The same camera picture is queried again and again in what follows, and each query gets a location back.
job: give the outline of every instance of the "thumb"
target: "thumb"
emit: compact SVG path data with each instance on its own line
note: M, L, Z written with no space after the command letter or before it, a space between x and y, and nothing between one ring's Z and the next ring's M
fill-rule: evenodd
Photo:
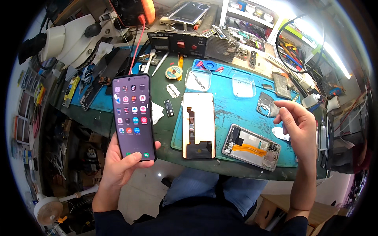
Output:
M279 110L279 114L283 122L283 126L286 127L289 135L291 136L295 134L295 132L297 132L297 129L299 128L288 109L286 107L281 107Z
M127 169L130 169L134 165L138 164L141 159L141 153L132 153L120 160L119 166L123 171L125 171Z

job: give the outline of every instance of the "white fan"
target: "white fan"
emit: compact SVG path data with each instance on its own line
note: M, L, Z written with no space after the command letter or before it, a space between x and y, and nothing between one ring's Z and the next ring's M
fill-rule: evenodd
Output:
M37 193L38 203L34 207L34 216L41 225L51 225L56 221L61 213L63 212L62 202L71 200L73 198L80 198L89 193L95 193L98 190L98 184L93 187L77 192L73 195L57 198L57 197L46 197L41 192Z

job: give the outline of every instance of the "green workbench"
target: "green workbench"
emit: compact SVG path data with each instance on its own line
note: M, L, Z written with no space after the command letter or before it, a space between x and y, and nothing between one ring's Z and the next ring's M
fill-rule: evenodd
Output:
M166 90L166 85L173 83L181 93L181 97L176 99L171 99L172 106L176 114L178 114L181 106L182 95L185 91L185 75L181 81L167 79L164 75L165 70L170 66L172 62L177 65L178 57L176 54L171 53L160 69L151 78L151 97L152 101L156 104L164 107L163 101L166 99L171 99L171 96ZM183 64L184 74L187 69L192 66L194 59L185 58ZM233 67L239 67L234 64L229 64L226 62L219 62L221 64L228 64ZM155 70L154 66L149 69L150 74ZM98 111L94 109L88 109L84 111L82 107L76 105L70 105L69 108L65 108L61 105L63 101L64 91L68 87L68 82L65 82L63 86L63 92L60 93L60 98L58 105L56 106L61 112L66 114L68 117L77 121L81 125L97 132L105 137L110 137L115 132L115 124L113 114L104 111ZM314 115L320 118L322 111L316 111ZM287 167L277 167L274 172L263 171L263 169L247 164L230 162L225 160L187 160L182 157L182 151L173 149L170 147L173 131L175 129L177 116L167 117L166 115L160 118L160 120L153 126L153 132L155 140L161 142L161 148L157 150L157 156L159 159L166 160L168 162L176 163L186 167L191 167L199 170L205 170L209 172L214 172L218 174L223 174L227 176L252 178L252 179L268 179L268 180L283 180L283 181L293 181L297 172L297 168L287 168ZM317 169L317 179L323 179L327 175L327 171L320 167L320 162L318 162Z

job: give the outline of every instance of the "red button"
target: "red button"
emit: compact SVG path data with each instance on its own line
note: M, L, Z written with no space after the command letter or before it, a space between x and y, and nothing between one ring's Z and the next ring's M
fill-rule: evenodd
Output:
M178 42L177 42L177 46L178 46L179 48L185 48L185 42L178 41Z

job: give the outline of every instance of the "white bottle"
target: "white bottle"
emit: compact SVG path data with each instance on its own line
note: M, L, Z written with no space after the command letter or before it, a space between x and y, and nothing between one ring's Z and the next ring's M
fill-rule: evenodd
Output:
M305 108L309 108L315 104L318 103L318 100L320 98L320 94L311 94L310 96L308 97L305 97L303 100L302 100L302 106L304 106Z

